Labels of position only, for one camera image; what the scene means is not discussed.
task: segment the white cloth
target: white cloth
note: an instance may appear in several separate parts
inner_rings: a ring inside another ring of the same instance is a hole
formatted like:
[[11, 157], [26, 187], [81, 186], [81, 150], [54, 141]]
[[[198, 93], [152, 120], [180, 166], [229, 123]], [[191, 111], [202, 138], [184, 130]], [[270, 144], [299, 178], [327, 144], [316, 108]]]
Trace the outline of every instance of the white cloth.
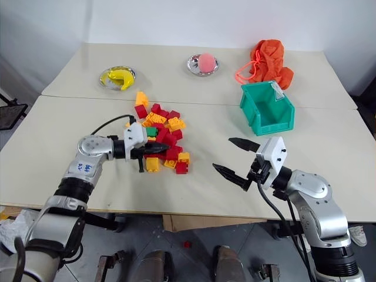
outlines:
[[38, 212], [33, 210], [21, 210], [15, 220], [6, 219], [0, 221], [0, 242], [11, 252], [16, 253], [14, 248], [15, 237], [21, 237], [25, 243], [26, 234], [37, 218]]

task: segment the yellow lego brick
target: yellow lego brick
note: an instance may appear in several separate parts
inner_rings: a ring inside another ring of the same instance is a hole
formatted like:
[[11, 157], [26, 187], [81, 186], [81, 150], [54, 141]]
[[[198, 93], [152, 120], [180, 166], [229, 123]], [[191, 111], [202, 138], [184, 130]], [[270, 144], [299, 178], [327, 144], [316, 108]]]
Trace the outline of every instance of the yellow lego brick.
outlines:
[[190, 156], [188, 152], [179, 153], [177, 155], [177, 160], [179, 163], [187, 163], [189, 165], [190, 163]]
[[175, 131], [178, 129], [186, 128], [186, 124], [181, 119], [174, 117], [173, 119], [169, 119], [170, 131]]
[[164, 166], [174, 169], [176, 166], [176, 163], [177, 163], [177, 160], [166, 160]]
[[136, 103], [135, 106], [144, 105], [147, 107], [149, 104], [149, 100], [147, 99], [147, 96], [142, 91], [138, 91], [136, 95]]
[[166, 118], [164, 116], [157, 115], [156, 113], [150, 112], [147, 116], [146, 119], [151, 120], [152, 122], [155, 123], [165, 123]]
[[147, 157], [146, 170], [148, 172], [159, 172], [159, 159], [157, 157]]
[[150, 119], [146, 119], [146, 120], [142, 123], [142, 126], [143, 126], [143, 127], [150, 127], [151, 125], [153, 125], [153, 122], [152, 122]]

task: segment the yellow object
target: yellow object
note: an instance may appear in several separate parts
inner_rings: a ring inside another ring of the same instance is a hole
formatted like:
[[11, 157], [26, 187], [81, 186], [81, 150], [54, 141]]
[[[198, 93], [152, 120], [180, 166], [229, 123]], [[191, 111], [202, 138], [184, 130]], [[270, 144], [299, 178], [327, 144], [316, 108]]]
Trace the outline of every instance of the yellow object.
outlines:
[[148, 172], [158, 172], [159, 171], [159, 159], [157, 157], [147, 157], [146, 158], [146, 170]]
[[179, 153], [177, 155], [177, 160], [179, 161], [179, 163], [187, 163], [187, 165], [189, 165], [190, 163], [189, 153], [188, 152]]
[[164, 116], [157, 115], [153, 112], [150, 112], [145, 119], [151, 121], [152, 123], [165, 123], [167, 120]]
[[170, 131], [175, 131], [178, 129], [186, 128], [186, 124], [181, 119], [174, 117], [173, 119], [169, 119]]
[[147, 96], [142, 91], [138, 91], [136, 95], [136, 103], [135, 106], [144, 105], [147, 107], [149, 104], [149, 100], [147, 99]]
[[153, 122], [150, 119], [146, 119], [143, 123], [143, 127], [151, 127], [153, 125]]
[[176, 166], [176, 163], [177, 163], [177, 160], [166, 160], [164, 166], [174, 169]]
[[133, 85], [135, 82], [135, 78], [133, 77], [131, 72], [125, 69], [116, 69], [116, 70], [110, 71], [108, 73], [108, 77], [114, 82], [116, 80], [122, 80], [123, 81], [122, 90], [127, 89], [129, 86]]

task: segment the silver plate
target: silver plate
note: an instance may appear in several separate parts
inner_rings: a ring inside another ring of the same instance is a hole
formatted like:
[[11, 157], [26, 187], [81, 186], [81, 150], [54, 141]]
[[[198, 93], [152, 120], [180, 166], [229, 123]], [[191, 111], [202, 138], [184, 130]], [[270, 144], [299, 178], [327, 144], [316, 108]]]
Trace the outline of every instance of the silver plate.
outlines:
[[201, 72], [200, 69], [199, 69], [199, 56], [200, 55], [201, 54], [195, 54], [188, 59], [188, 62], [187, 62], [188, 70], [191, 73], [193, 73], [194, 75], [197, 75], [197, 76], [209, 76], [209, 75], [212, 75], [213, 73], [215, 73], [217, 71], [218, 67], [219, 67], [218, 60], [215, 58], [216, 66], [214, 67], [214, 70], [212, 72]]
[[136, 73], [130, 67], [128, 67], [128, 66], [113, 66], [112, 68], [106, 69], [104, 72], [102, 72], [100, 74], [100, 76], [99, 76], [100, 85], [102, 85], [106, 88], [112, 89], [112, 90], [122, 90], [122, 85], [118, 85], [118, 84], [114, 83], [114, 81], [111, 80], [108, 77], [108, 73], [110, 71], [112, 71], [112, 70], [115, 71], [117, 69], [123, 69], [123, 70], [129, 71], [133, 75], [133, 78], [136, 80]]

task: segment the orange bag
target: orange bag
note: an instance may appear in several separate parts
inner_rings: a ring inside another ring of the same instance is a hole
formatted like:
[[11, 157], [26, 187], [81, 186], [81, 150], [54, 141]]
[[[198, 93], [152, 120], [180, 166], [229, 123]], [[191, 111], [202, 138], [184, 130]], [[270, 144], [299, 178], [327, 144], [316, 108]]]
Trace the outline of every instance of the orange bag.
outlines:
[[[293, 80], [294, 72], [283, 66], [283, 53], [281, 41], [261, 40], [251, 51], [251, 61], [236, 72], [236, 80], [241, 84], [244, 84], [242, 80], [249, 83], [275, 80], [283, 90], [287, 89]], [[252, 67], [249, 72], [252, 75], [245, 78], [240, 73], [250, 65]]]

